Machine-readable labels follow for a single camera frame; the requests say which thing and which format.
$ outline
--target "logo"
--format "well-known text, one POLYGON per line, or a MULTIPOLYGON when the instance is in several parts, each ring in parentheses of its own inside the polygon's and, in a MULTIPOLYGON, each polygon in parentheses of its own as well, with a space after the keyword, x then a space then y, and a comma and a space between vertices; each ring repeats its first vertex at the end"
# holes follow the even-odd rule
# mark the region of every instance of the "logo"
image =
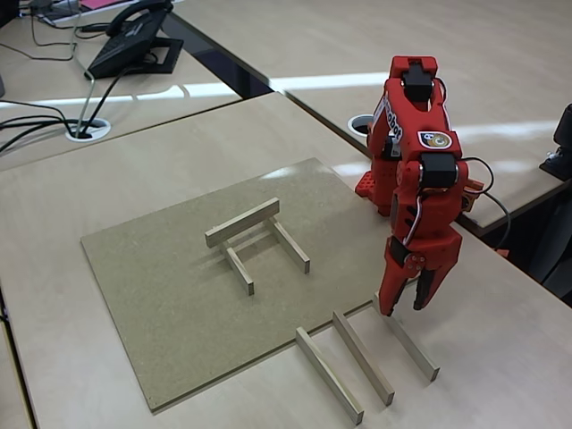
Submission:
POLYGON ((399 143, 401 141, 401 137, 403 136, 403 129, 397 122, 397 115, 391 110, 390 100, 387 96, 383 97, 382 105, 385 109, 385 116, 387 116, 387 124, 389 125, 390 130, 393 132, 393 136, 395 137, 396 141, 399 143))
POLYGON ((417 136, 419 137, 421 146, 427 147, 428 149, 446 149, 453 144, 453 139, 444 132, 419 131, 417 136))

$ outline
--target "wooden desk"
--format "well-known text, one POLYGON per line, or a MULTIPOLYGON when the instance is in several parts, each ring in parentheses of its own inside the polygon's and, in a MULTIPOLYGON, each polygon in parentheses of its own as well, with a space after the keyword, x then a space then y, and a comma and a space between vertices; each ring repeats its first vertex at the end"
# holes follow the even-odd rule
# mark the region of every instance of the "wooden desk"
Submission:
POLYGON ((4 324, 0 324, 0 429, 29 429, 4 324))
MULTIPOLYGON (((364 140, 348 130, 348 120, 373 112, 383 78, 357 87, 346 86, 343 75, 387 72, 394 55, 433 55, 449 90, 451 123, 470 131, 465 155, 483 157, 496 172, 493 195, 518 212, 562 188, 537 167, 555 149, 552 134, 571 101, 570 2, 206 0, 177 4, 175 12, 355 145, 364 140), (342 75, 341 88, 319 79, 332 75, 342 75), (299 77, 313 79, 284 80, 299 77)), ((477 165, 471 175, 489 180, 477 165)), ((504 222, 488 198, 468 218, 477 233, 504 222)))
MULTIPOLYGON (((95 13, 82 17, 81 23, 109 22, 121 9, 95 13)), ((73 25, 67 21, 61 26, 73 25)), ((51 29, 34 22, 37 40, 40 43, 68 42, 71 30, 51 29)), ((68 46, 37 47, 31 37, 29 18, 10 22, 0 29, 0 40, 31 55, 65 58, 70 54, 68 46)), ((78 40, 76 55, 84 66, 89 66, 107 37, 78 40)), ((0 46, 0 72, 6 87, 5 98, 15 101, 37 102, 61 108, 66 116, 77 119, 89 90, 89 80, 83 77, 81 68, 74 62, 60 63, 31 61, 28 58, 0 46)), ((86 119, 89 118, 111 79, 97 80, 94 98, 86 119)), ((239 97, 219 81, 197 60, 181 51, 173 74, 131 75, 121 78, 97 117, 107 119, 112 129, 105 141, 133 131, 153 127, 184 116, 225 105, 239 97)), ((14 107, 0 104, 0 121, 27 114, 53 114, 44 109, 14 107)), ((21 132, 3 130, 1 143, 21 132)), ((56 126, 34 133, 23 139, 17 150, 0 157, 0 170, 16 165, 61 154, 89 143, 76 143, 64 136, 63 126, 56 126)))
MULTIPOLYGON (((0 173, 0 274, 42 429, 349 427, 296 348, 152 416, 80 245, 83 235, 311 156, 349 186, 369 165, 271 94, 0 173)), ((568 427, 572 311, 460 232, 461 258, 434 302, 414 313, 409 289, 397 311, 442 366, 436 382, 371 309, 350 322, 396 389, 388 409, 332 329, 316 335, 366 408, 363 427, 568 427)))

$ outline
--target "black object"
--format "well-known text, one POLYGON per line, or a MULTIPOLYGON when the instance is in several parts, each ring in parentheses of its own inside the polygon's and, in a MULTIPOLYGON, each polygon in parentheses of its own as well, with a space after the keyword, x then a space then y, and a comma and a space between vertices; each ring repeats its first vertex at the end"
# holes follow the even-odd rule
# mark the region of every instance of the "black object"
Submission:
POLYGON ((457 163, 453 154, 421 154, 421 188, 450 188, 457 182, 457 163))
POLYGON ((382 149, 382 158, 389 161, 399 161, 401 159, 401 147, 395 136, 387 136, 382 149))
POLYGON ((163 63, 144 69, 133 68, 127 74, 171 73, 179 58, 183 42, 156 36, 171 10, 171 0, 144 0, 132 4, 119 13, 105 31, 110 39, 88 67, 88 71, 95 79, 117 76, 125 68, 143 63, 152 48, 169 47, 163 63), (126 21, 133 14, 142 11, 147 12, 134 21, 126 21))
POLYGON ((421 63, 413 63, 401 77, 405 97, 412 103, 429 101, 433 92, 433 79, 429 71, 424 71, 421 63))
MULTIPOLYGON (((18 16, 19 0, 0 0, 0 28, 18 16)), ((0 76, 0 97, 5 94, 4 83, 0 76)))
POLYGON ((564 109, 558 127, 554 131, 554 142, 559 145, 555 154, 550 154, 540 164, 540 169, 558 177, 561 181, 572 178, 572 105, 564 109))
POLYGON ((421 270, 419 278, 417 279, 417 295, 415 302, 413 303, 414 310, 422 310, 423 303, 429 296, 429 290, 431 290, 431 284, 435 278, 435 271, 421 270))
POLYGON ((400 265, 400 267, 403 267, 403 265, 405 264, 405 260, 407 259, 407 257, 411 252, 408 250, 408 248, 405 247, 405 245, 401 241, 399 241, 394 236, 391 236, 390 253, 395 262, 397 262, 400 265))

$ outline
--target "white cable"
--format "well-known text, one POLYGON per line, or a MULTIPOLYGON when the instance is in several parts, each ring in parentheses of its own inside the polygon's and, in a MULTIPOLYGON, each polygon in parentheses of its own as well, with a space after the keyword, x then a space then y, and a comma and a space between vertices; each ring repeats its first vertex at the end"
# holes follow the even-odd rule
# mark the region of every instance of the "white cable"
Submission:
POLYGON ((421 222, 421 196, 417 197, 417 214, 415 216, 415 221, 413 221, 413 225, 411 225, 408 236, 403 240, 403 246, 407 247, 409 245, 413 239, 413 234, 415 234, 417 226, 419 226, 419 222, 421 222))
MULTIPOLYGON (((76 30, 78 29, 78 27, 80 25, 80 21, 81 21, 81 6, 79 5, 78 19, 75 21, 75 25, 73 26, 73 30, 71 31, 71 44, 70 44, 70 46, 73 46, 76 43, 75 42, 75 33, 76 33, 76 30)), ((86 114, 86 111, 88 110, 89 100, 90 100, 91 96, 93 95, 93 91, 96 87, 96 78, 94 78, 93 74, 91 74, 91 71, 89 71, 88 69, 86 69, 84 67, 84 65, 81 63, 80 59, 78 58, 78 55, 74 55, 73 60, 83 70, 84 74, 87 74, 89 79, 91 80, 91 83, 89 85, 88 96, 86 98, 86 102, 83 104, 83 107, 81 107, 80 117, 78 118, 78 124, 77 124, 77 128, 75 130, 75 138, 78 139, 80 137, 80 130, 81 130, 81 125, 83 124, 83 118, 86 114)))

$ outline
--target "red robot arm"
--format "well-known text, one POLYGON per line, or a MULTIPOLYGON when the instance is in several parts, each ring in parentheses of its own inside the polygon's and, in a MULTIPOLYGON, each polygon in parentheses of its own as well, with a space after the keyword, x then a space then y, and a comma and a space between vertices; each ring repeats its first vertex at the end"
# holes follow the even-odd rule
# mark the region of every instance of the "red robot arm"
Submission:
POLYGON ((414 309, 424 308, 457 263, 467 164, 443 105, 437 62, 396 56, 368 126, 372 171, 356 187, 391 219, 380 309, 391 315, 408 279, 418 276, 414 309))

